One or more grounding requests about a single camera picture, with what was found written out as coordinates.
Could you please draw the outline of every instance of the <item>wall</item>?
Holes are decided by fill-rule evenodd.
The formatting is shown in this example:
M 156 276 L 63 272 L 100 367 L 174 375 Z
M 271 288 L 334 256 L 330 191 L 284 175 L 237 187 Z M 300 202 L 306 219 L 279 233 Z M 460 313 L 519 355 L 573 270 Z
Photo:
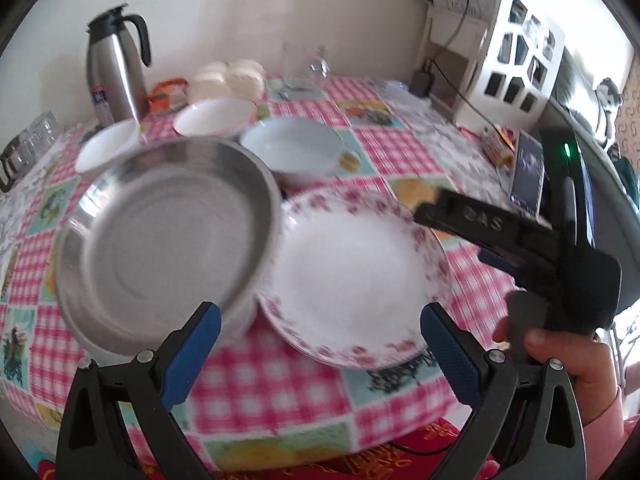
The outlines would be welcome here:
M 64 124 L 91 114 L 86 24 L 122 2 L 149 28 L 149 88 L 211 60 L 274 72 L 284 40 L 324 44 L 334 73 L 406 78 L 426 12 L 421 0 L 39 0 L 0 57 L 0 146 L 43 111 Z
M 610 77 L 620 91 L 634 51 L 601 0 L 538 0 L 547 15 L 564 30 L 565 46 L 587 79 L 596 86 Z
M 640 57 L 636 56 L 631 65 L 622 101 L 616 118 L 616 139 L 620 155 L 626 156 L 640 173 Z

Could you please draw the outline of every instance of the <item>stainless steel bowl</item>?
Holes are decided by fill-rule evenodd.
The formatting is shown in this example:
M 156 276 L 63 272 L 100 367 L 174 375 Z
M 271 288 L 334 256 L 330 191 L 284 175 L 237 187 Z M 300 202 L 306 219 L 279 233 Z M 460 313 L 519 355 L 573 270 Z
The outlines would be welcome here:
M 63 231 L 56 285 L 69 329 L 98 361 L 126 362 L 212 301 L 223 314 L 219 342 L 238 336 L 280 202 L 267 167 L 227 140 L 171 140 L 121 158 Z

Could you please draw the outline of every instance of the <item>phone screen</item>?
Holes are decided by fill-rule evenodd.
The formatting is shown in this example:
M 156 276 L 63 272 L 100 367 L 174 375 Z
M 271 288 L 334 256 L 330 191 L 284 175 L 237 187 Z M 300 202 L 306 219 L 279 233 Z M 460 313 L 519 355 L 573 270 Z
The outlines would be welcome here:
M 545 162 L 542 145 L 525 132 L 518 134 L 518 153 L 513 170 L 511 201 L 524 211 L 538 215 Z

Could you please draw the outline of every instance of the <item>cable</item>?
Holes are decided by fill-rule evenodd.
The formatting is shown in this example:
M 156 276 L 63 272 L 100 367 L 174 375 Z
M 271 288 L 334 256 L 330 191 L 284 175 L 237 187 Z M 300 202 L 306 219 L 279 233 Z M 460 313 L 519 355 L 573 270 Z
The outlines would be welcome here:
M 500 136 L 500 130 L 498 130 L 498 128 L 495 127 L 495 124 L 493 124 L 493 122 L 491 122 L 489 119 L 487 119 L 486 115 L 484 115 L 480 110 L 478 110 L 475 106 L 473 106 L 469 100 L 464 97 L 462 95 L 462 92 L 460 90 L 458 90 L 456 88 L 456 86 L 450 81 L 450 79 L 445 75 L 445 73 L 442 71 L 442 69 L 438 66 L 438 64 L 432 60 L 431 64 L 436 67 L 438 69 L 438 72 L 440 72 L 440 75 L 444 78 L 444 81 L 446 81 L 447 83 L 449 83 L 449 85 L 451 86 L 451 88 L 453 88 L 456 91 L 456 94 L 458 94 L 460 96 L 460 98 L 476 113 L 478 114 L 480 117 L 482 117 L 486 123 L 491 126 L 496 133 Z
M 451 43 L 453 43 L 453 40 L 456 39 L 456 37 L 458 36 L 458 34 L 460 33 L 460 30 L 462 30 L 462 25 L 463 23 L 465 23 L 465 18 L 466 18 L 466 14 L 469 12 L 469 0 L 466 0 L 466 4 L 465 4 L 465 10 L 462 12 L 462 17 L 460 18 L 460 22 L 458 23 L 458 26 L 456 27 L 456 30 L 453 31 L 453 34 L 451 35 L 451 37 L 445 41 L 445 43 L 438 49 L 438 51 L 434 54 L 433 57 L 429 58 L 426 62 L 429 63 L 429 65 L 427 65 L 425 63 L 424 65 L 424 71 L 425 72 L 429 72 L 430 68 L 431 68 L 431 63 L 435 62 L 436 59 L 438 59 L 438 57 L 440 56 L 440 54 L 442 54 Z
M 388 444 L 391 447 L 395 447 L 397 450 L 404 451 L 405 453 L 409 453 L 409 454 L 415 455 L 415 456 L 439 455 L 440 453 L 444 453 L 445 451 L 449 450 L 449 448 L 451 447 L 451 444 L 448 444 L 445 447 L 441 447 L 440 449 L 435 449 L 433 451 L 418 451 L 418 450 L 415 450 L 415 449 L 411 449 L 410 447 L 400 446 L 399 444 L 396 444 L 393 441 L 389 442 Z

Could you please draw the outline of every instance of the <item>white bowl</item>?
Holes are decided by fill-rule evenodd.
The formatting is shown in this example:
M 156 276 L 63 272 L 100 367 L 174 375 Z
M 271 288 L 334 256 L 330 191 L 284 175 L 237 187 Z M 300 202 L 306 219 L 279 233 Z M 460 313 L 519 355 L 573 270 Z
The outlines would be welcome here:
M 251 101 L 223 97 L 187 106 L 174 119 L 174 130 L 185 137 L 233 137 L 255 121 L 257 106 Z
M 80 151 L 76 159 L 76 173 L 101 173 L 108 162 L 140 145 L 139 133 L 140 125 L 135 119 L 107 126 L 95 134 Z
M 240 144 L 260 157 L 286 186 L 303 187 L 332 174 L 346 151 L 338 132 L 309 119 L 282 117 L 256 124 Z

